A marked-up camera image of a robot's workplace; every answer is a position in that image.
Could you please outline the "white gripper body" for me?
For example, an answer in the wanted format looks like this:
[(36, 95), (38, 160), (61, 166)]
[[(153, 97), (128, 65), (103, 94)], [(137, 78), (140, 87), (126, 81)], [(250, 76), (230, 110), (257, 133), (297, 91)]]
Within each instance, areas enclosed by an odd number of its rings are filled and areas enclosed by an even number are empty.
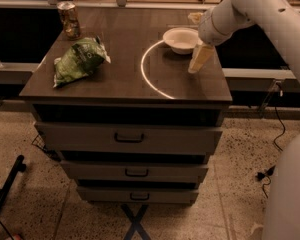
[(208, 45), (218, 46), (231, 37), (229, 8), (215, 7), (208, 9), (200, 19), (199, 38)]

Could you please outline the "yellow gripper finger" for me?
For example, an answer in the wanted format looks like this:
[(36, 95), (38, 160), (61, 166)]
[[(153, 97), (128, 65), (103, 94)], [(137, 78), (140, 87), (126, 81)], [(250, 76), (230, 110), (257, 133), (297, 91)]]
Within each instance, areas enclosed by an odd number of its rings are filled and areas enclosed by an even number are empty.
[(192, 12), (188, 15), (188, 19), (191, 20), (194, 24), (198, 25), (203, 16), (202, 12)]
[(198, 72), (203, 65), (210, 59), (214, 53), (214, 47), (206, 44), (197, 45), (192, 54), (188, 72), (194, 74)]

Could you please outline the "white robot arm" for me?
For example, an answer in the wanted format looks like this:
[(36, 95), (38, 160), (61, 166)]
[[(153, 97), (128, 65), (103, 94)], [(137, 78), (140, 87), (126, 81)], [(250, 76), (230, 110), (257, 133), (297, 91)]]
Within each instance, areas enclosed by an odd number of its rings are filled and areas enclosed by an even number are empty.
[[(203, 14), (198, 36), (217, 46), (253, 24), (264, 31), (300, 83), (300, 13), (287, 0), (223, 0)], [(262, 240), (300, 240), (300, 134), (275, 166)]]

